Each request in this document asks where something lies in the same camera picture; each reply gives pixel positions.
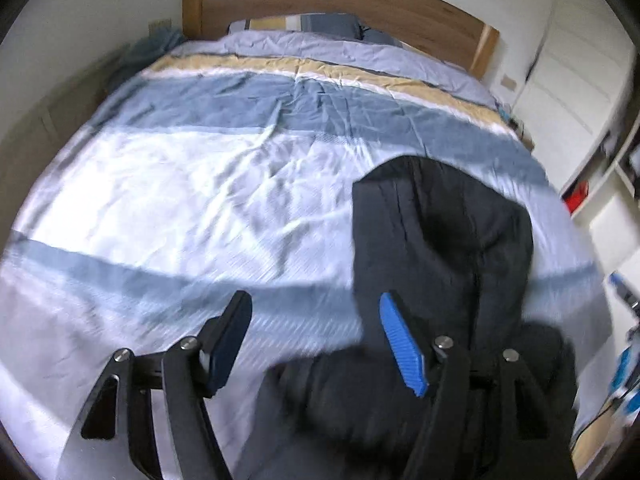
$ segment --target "striped bedspread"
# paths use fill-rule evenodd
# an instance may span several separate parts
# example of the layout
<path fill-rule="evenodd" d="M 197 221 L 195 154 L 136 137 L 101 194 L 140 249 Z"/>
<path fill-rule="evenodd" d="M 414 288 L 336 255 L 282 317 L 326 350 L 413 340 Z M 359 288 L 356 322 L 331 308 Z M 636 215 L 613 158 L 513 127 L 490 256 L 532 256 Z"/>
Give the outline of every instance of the striped bedspread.
<path fill-rule="evenodd" d="M 0 267 L 0 418 L 28 462 L 54 477 L 114 349 L 165 349 L 243 288 L 254 319 L 208 404 L 233 463 L 267 366 L 358 341 L 351 186 L 403 154 L 529 211 L 524 317 L 573 343 L 583 425 L 616 366 L 601 276 L 493 105 L 473 78 L 419 54 L 294 32 L 188 43 L 124 83 L 34 186 Z M 174 478 L 166 428 L 158 438 Z"/>

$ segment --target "black cable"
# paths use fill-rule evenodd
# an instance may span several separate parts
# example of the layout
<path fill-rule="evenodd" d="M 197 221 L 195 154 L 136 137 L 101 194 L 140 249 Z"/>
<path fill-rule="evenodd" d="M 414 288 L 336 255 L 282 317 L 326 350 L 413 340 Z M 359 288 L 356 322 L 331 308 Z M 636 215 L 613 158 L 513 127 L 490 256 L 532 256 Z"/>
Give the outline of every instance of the black cable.
<path fill-rule="evenodd" d="M 617 397 L 614 400 L 619 400 L 620 402 L 622 402 L 626 396 L 628 396 L 629 393 L 631 393 L 633 390 L 636 389 L 636 386 L 638 386 L 638 384 L 640 384 L 640 379 L 638 379 L 633 386 L 630 386 L 625 393 L 622 394 L 621 397 Z M 575 450 L 575 447 L 578 445 L 578 441 L 580 440 L 580 437 L 584 434 L 585 431 L 587 431 L 594 423 L 596 423 L 596 421 L 603 416 L 605 413 L 608 413 L 609 410 L 611 410 L 613 407 L 615 406 L 615 404 L 612 402 L 610 403 L 609 406 L 607 406 L 606 410 L 603 410 L 602 412 L 600 412 L 589 424 L 587 424 L 584 428 L 582 428 L 580 430 L 580 433 L 578 433 L 578 436 L 575 438 L 575 442 L 574 445 L 571 446 L 571 452 L 573 453 Z"/>

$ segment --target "black jacket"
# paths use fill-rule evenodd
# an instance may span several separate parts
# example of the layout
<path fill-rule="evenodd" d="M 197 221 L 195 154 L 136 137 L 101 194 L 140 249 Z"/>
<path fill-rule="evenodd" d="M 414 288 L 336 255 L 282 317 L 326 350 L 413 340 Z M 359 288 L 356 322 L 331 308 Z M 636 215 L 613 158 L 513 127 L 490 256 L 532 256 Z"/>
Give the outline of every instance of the black jacket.
<path fill-rule="evenodd" d="M 402 156 L 353 185 L 353 240 L 362 344 L 268 371 L 236 479 L 401 477 L 429 407 L 385 339 L 378 302 L 390 290 L 478 358 L 519 350 L 568 442 L 572 353 L 556 330 L 521 322 L 532 254 L 523 207 L 446 164 Z"/>

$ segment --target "metal screw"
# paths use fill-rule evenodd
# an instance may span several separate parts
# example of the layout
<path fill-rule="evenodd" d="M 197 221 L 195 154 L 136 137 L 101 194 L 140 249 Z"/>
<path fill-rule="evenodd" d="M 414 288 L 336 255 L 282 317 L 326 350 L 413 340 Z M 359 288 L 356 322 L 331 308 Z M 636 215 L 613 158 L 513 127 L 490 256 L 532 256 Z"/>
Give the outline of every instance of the metal screw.
<path fill-rule="evenodd" d="M 504 352 L 502 352 L 502 357 L 508 363 L 514 363 L 520 358 L 520 354 L 518 354 L 513 348 L 507 348 Z"/>
<path fill-rule="evenodd" d="M 453 339 L 448 335 L 439 335 L 434 343 L 436 343 L 436 346 L 441 350 L 448 350 L 453 346 Z"/>
<path fill-rule="evenodd" d="M 129 357 L 131 357 L 131 350 L 128 348 L 120 348 L 113 353 L 113 360 L 117 363 L 126 361 Z"/>
<path fill-rule="evenodd" d="M 183 350 L 191 350 L 198 344 L 198 340 L 190 335 L 180 340 L 180 348 Z"/>

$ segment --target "wooden headboard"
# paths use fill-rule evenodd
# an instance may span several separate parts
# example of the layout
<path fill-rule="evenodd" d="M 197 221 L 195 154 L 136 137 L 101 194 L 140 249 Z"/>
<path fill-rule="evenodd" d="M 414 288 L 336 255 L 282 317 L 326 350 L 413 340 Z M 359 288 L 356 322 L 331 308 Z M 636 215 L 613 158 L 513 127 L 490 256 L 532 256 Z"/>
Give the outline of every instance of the wooden headboard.
<path fill-rule="evenodd" d="M 190 39 L 216 40 L 237 20 L 304 12 L 350 12 L 477 78 L 499 37 L 493 27 L 442 0 L 182 0 L 182 28 Z"/>

